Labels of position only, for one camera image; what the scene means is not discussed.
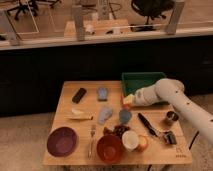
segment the green plastic tray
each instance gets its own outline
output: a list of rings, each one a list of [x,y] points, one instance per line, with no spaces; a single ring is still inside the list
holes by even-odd
[[[142,87],[155,84],[161,78],[165,78],[163,72],[130,72],[122,73],[122,86],[124,96],[135,94],[135,91]]]

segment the purple plate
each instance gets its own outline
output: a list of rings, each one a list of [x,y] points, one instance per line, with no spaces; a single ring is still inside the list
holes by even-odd
[[[69,127],[54,130],[47,140],[47,150],[55,157],[65,157],[71,154],[77,144],[77,134]]]

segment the wooden table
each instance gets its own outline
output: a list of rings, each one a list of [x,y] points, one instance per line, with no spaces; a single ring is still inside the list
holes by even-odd
[[[106,35],[106,32],[110,31],[113,27],[120,27],[122,33],[131,33],[129,23],[126,19],[84,21],[84,27],[86,27],[87,25],[92,25],[94,27],[94,36]],[[64,30],[64,36],[70,37],[75,35],[76,31],[74,21],[68,21]]]
[[[104,86],[109,90],[108,101],[97,101],[97,88]],[[82,98],[79,104],[72,102],[72,97],[80,87],[87,89],[87,93]],[[79,141],[74,153],[68,157],[53,157],[47,151],[44,155],[44,165],[104,165],[99,159],[96,152],[96,144],[98,139],[103,136],[103,128],[114,128],[119,124],[118,113],[121,109],[122,87],[120,81],[77,81],[65,82],[58,108],[52,125],[52,131],[62,126],[73,128],[78,136]],[[104,126],[97,123],[99,111],[103,105],[110,105],[113,108],[113,116],[106,121]],[[93,120],[74,121],[67,119],[71,114],[71,109],[79,109],[87,111],[94,116]],[[191,153],[188,150],[182,129],[179,122],[176,122],[171,127],[177,138],[177,145],[165,145],[163,141],[151,136],[147,129],[141,124],[137,118],[137,113],[141,112],[151,122],[151,124],[159,130],[167,130],[169,127],[162,123],[163,118],[168,110],[171,110],[170,105],[158,105],[152,107],[140,107],[131,110],[132,119],[128,123],[131,129],[138,134],[148,138],[149,146],[143,153],[125,151],[122,161],[119,165],[135,165],[135,164],[189,164],[192,162]],[[95,134],[95,143],[93,155],[89,159],[88,147],[90,140],[90,128],[92,124],[96,124],[97,131]]]

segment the brown bowl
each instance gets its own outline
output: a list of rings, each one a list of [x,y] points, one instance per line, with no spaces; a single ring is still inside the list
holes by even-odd
[[[76,147],[77,134],[69,127],[61,127],[54,130],[47,140],[47,150],[55,157],[70,155]]]
[[[116,164],[120,162],[123,149],[121,139],[112,134],[103,136],[97,144],[98,156],[106,164]]]

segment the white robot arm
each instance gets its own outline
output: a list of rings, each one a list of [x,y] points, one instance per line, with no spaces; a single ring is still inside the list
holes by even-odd
[[[192,102],[183,91],[184,85],[180,81],[165,78],[152,86],[138,89],[133,103],[149,106],[161,101],[169,102],[213,145],[213,115]]]

